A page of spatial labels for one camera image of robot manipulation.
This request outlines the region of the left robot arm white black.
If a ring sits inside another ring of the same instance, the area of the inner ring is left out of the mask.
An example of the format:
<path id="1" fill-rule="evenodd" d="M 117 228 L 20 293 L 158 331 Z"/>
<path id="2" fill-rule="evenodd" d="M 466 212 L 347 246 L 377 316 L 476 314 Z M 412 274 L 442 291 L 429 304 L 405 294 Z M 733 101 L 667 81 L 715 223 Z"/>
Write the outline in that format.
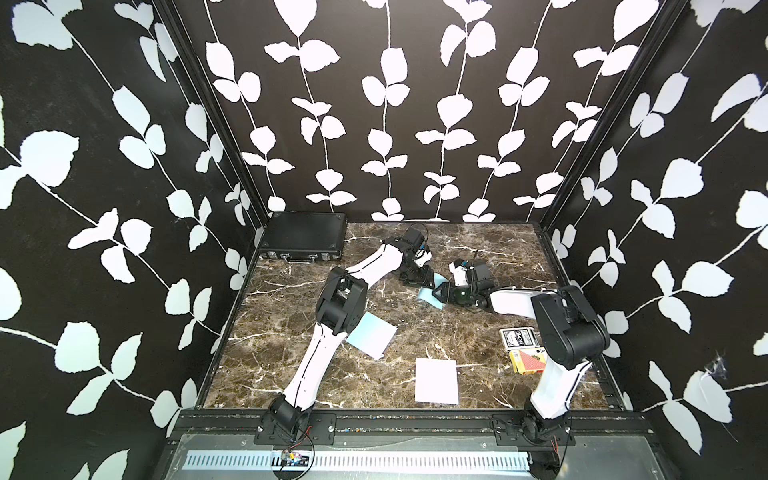
<path id="1" fill-rule="evenodd" d="M 330 271 L 316 302 L 314 330 L 305 355 L 286 389 L 269 405 L 278 426 L 293 437 L 307 429 L 319 385 L 339 345 L 363 318 L 369 288 L 391 273 L 407 286 L 432 287 L 430 260 L 427 237 L 410 227 L 383 240 L 359 263 Z"/>

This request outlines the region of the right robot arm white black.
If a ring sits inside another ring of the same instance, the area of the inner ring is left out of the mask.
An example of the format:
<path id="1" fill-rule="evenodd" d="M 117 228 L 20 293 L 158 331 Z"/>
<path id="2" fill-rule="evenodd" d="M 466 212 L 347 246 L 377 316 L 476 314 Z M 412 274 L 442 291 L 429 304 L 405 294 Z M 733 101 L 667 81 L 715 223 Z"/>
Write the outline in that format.
<path id="1" fill-rule="evenodd" d="M 604 322 L 577 286 L 542 291 L 501 287 L 480 290 L 444 282 L 431 294 L 442 303 L 476 306 L 536 321 L 547 363 L 530 404 L 543 420 L 558 419 L 567 413 L 582 376 L 610 343 Z"/>

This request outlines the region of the pale blue square paper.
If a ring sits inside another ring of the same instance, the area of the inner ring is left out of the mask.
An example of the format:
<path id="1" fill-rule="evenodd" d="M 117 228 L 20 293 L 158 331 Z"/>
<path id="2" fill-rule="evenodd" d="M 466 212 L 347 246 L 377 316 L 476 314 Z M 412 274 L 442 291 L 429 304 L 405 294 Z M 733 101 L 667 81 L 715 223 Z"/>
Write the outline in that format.
<path id="1" fill-rule="evenodd" d="M 374 360 L 380 360 L 396 331 L 394 325 L 366 312 L 346 342 Z"/>

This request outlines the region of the white square paper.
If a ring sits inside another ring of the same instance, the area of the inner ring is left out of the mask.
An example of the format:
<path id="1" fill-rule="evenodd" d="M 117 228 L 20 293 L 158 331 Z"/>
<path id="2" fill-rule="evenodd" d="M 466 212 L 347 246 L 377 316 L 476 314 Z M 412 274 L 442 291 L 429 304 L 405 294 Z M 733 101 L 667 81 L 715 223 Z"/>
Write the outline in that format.
<path id="1" fill-rule="evenodd" d="M 415 362 L 415 401 L 458 405 L 456 362 L 418 358 Z"/>

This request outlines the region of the black playing card box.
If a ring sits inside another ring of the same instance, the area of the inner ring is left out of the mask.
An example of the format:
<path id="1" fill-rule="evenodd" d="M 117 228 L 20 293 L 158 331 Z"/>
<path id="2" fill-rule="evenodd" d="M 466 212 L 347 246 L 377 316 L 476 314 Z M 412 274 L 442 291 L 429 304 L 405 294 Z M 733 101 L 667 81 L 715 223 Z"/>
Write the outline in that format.
<path id="1" fill-rule="evenodd" d="M 531 327 L 503 328 L 499 333 L 507 351 L 539 346 L 536 333 Z"/>

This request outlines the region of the yellow red card box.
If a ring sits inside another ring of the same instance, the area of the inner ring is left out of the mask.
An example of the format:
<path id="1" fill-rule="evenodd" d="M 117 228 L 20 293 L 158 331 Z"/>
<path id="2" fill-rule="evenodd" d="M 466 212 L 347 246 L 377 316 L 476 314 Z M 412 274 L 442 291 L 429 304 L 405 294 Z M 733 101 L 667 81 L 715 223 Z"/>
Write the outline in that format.
<path id="1" fill-rule="evenodd" d="M 513 349 L 509 352 L 509 357 L 513 371 L 521 375 L 542 373 L 548 359 L 546 349 L 543 347 Z"/>

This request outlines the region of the black aluminium briefcase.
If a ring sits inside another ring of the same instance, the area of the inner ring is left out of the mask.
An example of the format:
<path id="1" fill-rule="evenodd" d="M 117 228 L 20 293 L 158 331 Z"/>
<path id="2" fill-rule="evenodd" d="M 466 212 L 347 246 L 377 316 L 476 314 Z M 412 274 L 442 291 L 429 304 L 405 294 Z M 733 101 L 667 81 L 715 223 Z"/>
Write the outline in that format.
<path id="1" fill-rule="evenodd" d="M 265 227 L 257 255 L 288 262 L 340 260 L 346 229 L 343 213 L 277 212 Z"/>

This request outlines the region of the small circuit board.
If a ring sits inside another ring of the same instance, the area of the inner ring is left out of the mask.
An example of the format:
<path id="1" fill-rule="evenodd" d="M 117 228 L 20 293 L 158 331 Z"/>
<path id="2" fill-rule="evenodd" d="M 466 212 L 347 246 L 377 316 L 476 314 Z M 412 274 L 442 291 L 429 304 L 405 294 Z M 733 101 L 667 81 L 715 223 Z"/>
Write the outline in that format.
<path id="1" fill-rule="evenodd" d="M 308 468 L 312 460 L 312 454 L 304 451 L 275 452 L 273 467 L 277 470 L 290 468 Z"/>

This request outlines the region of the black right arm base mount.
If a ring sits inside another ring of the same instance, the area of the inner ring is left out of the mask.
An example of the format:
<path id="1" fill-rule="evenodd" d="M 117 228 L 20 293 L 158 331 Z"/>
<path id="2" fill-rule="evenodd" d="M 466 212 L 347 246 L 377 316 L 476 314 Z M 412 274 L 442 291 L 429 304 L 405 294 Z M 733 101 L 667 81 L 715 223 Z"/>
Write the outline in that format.
<path id="1" fill-rule="evenodd" d="M 537 451 L 575 444 L 568 415 L 542 419 L 536 412 L 514 411 L 493 415 L 491 427 L 498 446 Z"/>

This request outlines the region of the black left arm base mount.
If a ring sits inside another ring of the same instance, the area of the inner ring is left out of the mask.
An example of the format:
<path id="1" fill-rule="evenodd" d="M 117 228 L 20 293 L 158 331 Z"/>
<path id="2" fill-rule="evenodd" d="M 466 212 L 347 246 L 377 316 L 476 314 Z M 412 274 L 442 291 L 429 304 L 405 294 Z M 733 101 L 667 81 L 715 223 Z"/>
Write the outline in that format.
<path id="1" fill-rule="evenodd" d="M 337 416 L 333 413 L 312 411 L 302 414 L 297 421 L 288 421 L 267 412 L 257 426 L 253 443 L 276 447 L 332 445 L 336 424 Z"/>

